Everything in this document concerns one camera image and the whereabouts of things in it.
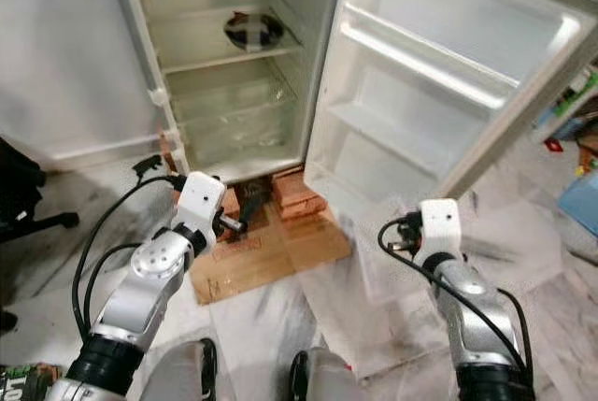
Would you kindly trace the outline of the clear crisper drawer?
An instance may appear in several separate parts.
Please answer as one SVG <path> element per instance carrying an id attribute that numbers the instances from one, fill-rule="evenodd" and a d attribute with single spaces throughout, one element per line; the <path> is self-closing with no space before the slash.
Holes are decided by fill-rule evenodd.
<path id="1" fill-rule="evenodd" d="M 285 145 L 296 97 L 274 78 L 185 93 L 174 114 L 188 153 L 201 165 Z"/>

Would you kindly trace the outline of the small black floor object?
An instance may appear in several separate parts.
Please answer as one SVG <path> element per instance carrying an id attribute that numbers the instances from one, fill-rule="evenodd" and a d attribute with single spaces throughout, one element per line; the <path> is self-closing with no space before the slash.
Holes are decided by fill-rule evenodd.
<path id="1" fill-rule="evenodd" d="M 151 171 L 158 169 L 163 164 L 163 158 L 161 154 L 153 154 L 147 158 L 141 159 L 140 162 L 135 163 L 132 166 L 132 170 L 136 175 L 136 183 L 140 184 L 142 180 L 145 180 L 145 176 Z"/>

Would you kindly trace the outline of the blue plastic box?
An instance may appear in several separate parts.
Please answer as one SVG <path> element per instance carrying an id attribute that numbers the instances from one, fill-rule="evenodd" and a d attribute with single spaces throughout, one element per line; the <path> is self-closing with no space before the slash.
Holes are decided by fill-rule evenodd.
<path id="1" fill-rule="evenodd" d="M 557 206 L 594 237 L 598 237 L 598 170 L 586 173 L 557 199 Z"/>

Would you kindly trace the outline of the brown cardboard sheet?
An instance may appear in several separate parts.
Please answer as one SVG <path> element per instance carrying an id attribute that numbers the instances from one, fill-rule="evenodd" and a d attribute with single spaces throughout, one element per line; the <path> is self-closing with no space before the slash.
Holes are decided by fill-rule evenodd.
<path id="1" fill-rule="evenodd" d="M 222 240 L 198 257 L 191 268 L 193 292 L 208 306 L 350 255 L 349 240 L 329 210 L 282 219 L 278 205 L 266 203 L 245 237 Z"/>

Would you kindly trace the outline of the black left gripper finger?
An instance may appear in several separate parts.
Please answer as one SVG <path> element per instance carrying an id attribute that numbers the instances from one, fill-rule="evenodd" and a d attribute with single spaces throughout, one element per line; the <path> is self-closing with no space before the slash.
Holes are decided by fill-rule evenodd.
<path id="1" fill-rule="evenodd" d="M 253 217 L 256 217 L 256 214 L 270 201 L 270 186 L 269 184 L 242 184 L 239 189 L 242 210 L 238 221 L 242 226 L 236 232 L 247 234 Z"/>

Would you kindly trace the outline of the grey robot left leg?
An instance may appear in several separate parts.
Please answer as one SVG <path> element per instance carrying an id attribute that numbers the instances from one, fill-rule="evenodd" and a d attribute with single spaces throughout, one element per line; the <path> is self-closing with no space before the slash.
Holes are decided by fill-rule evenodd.
<path id="1" fill-rule="evenodd" d="M 171 347 L 150 372 L 140 401 L 215 401 L 218 365 L 212 338 Z"/>

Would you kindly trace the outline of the long white door shelf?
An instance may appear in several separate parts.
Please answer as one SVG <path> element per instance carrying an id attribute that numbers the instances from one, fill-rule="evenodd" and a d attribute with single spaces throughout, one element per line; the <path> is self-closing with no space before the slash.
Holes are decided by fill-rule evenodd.
<path id="1" fill-rule="evenodd" d="M 367 9 L 348 3 L 340 8 L 346 16 L 340 23 L 341 35 L 409 69 L 414 75 L 469 99 L 474 105 L 500 109 L 520 86 L 516 79 L 373 15 Z"/>

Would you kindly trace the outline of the grey robot leg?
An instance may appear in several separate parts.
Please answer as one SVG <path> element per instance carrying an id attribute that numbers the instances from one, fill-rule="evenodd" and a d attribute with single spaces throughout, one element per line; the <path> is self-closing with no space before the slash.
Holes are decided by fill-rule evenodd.
<path id="1" fill-rule="evenodd" d="M 286 401 L 367 401 L 345 359 L 326 347 L 296 353 L 288 372 Z"/>
<path id="2" fill-rule="evenodd" d="M 215 401 L 218 365 L 212 338 L 171 347 L 150 372 L 140 401 Z"/>

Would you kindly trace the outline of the red brick stack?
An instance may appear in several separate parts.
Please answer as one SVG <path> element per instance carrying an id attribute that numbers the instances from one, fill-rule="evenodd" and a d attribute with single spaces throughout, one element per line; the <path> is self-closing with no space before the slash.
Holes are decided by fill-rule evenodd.
<path id="1" fill-rule="evenodd" d="M 328 209 L 326 201 L 307 186 L 304 177 L 302 166 L 290 167 L 269 176 L 273 200 L 278 204 L 278 213 L 283 221 L 317 216 Z"/>

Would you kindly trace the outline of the black bowl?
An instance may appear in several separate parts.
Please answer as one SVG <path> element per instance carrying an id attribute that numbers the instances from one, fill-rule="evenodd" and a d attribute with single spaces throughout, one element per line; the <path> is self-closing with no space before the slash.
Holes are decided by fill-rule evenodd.
<path id="1" fill-rule="evenodd" d="M 222 26 L 228 41 L 248 53 L 271 50 L 286 37 L 286 26 L 270 15 L 236 11 Z"/>

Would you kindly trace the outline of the cluttered storage rack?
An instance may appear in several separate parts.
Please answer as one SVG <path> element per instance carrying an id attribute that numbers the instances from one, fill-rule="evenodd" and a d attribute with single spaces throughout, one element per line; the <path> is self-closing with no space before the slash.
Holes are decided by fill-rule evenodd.
<path id="1" fill-rule="evenodd" d="M 594 96 L 598 96 L 598 61 L 587 64 L 577 73 L 561 96 L 534 120 L 531 132 L 534 143 L 542 143 L 555 136 Z"/>

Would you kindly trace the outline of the grey robot right leg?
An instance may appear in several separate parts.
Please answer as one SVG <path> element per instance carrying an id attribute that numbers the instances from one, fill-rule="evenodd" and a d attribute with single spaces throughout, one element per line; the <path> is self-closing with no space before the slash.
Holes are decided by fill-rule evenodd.
<path id="1" fill-rule="evenodd" d="M 296 353 L 288 372 L 286 401 L 367 401 L 345 359 L 326 347 Z"/>

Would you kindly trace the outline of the white fridge door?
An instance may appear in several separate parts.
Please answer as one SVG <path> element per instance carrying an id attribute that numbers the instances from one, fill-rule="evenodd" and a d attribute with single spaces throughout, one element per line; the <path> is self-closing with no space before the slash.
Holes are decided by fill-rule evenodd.
<path id="1" fill-rule="evenodd" d="M 340 33 L 353 4 L 520 82 L 505 106 L 474 105 Z M 461 197 L 539 113 L 598 58 L 598 0 L 336 0 L 313 111 L 305 183 L 340 213 L 359 218 L 386 200 L 413 208 Z M 457 163 L 443 176 L 419 170 L 349 129 L 330 107 L 366 107 L 384 120 L 430 129 Z"/>

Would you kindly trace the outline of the black office chair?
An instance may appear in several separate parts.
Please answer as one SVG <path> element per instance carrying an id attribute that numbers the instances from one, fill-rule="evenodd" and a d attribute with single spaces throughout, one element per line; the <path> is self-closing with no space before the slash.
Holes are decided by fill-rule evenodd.
<path id="1" fill-rule="evenodd" d="M 41 165 L 0 137 L 1 243 L 39 233 L 49 227 L 78 226 L 76 212 L 36 219 L 36 206 L 42 200 L 41 188 L 46 184 L 47 177 Z"/>

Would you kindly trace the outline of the green drink pack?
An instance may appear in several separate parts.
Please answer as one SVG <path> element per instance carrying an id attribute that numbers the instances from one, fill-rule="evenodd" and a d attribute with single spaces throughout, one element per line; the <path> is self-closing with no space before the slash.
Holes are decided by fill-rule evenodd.
<path id="1" fill-rule="evenodd" d="M 62 366 L 47 363 L 4 365 L 0 372 L 0 400 L 44 401 L 63 371 Z"/>

